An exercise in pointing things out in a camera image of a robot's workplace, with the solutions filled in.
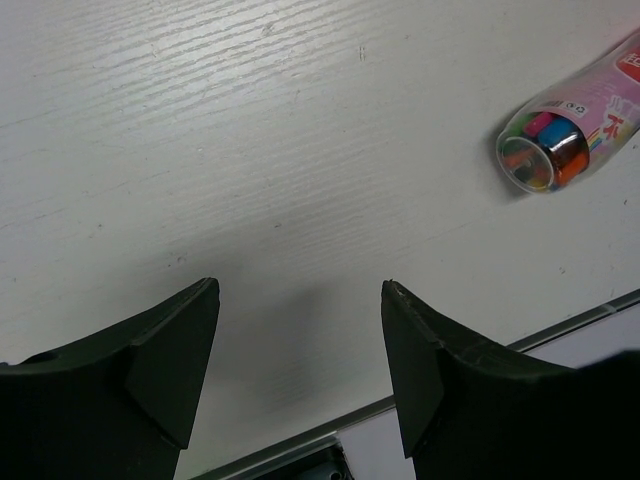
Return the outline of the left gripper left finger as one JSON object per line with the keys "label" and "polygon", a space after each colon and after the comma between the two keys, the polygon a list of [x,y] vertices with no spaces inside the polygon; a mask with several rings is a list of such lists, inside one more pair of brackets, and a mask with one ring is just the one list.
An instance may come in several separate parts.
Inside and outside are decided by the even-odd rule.
{"label": "left gripper left finger", "polygon": [[1,366],[4,479],[171,479],[189,446],[219,283]]}

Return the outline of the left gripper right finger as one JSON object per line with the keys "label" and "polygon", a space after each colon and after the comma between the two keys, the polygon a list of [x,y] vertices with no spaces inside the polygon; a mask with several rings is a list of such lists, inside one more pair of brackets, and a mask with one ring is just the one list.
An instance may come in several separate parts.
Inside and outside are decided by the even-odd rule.
{"label": "left gripper right finger", "polygon": [[402,284],[381,318],[405,455],[420,479],[635,479],[639,355],[573,369],[509,349]]}

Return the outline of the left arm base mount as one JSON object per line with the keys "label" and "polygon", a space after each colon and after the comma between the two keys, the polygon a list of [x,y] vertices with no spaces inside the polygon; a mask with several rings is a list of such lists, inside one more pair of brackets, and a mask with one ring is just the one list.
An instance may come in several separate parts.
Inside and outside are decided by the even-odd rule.
{"label": "left arm base mount", "polygon": [[347,480],[352,478],[344,452],[337,445],[243,476],[243,479],[257,480]]}

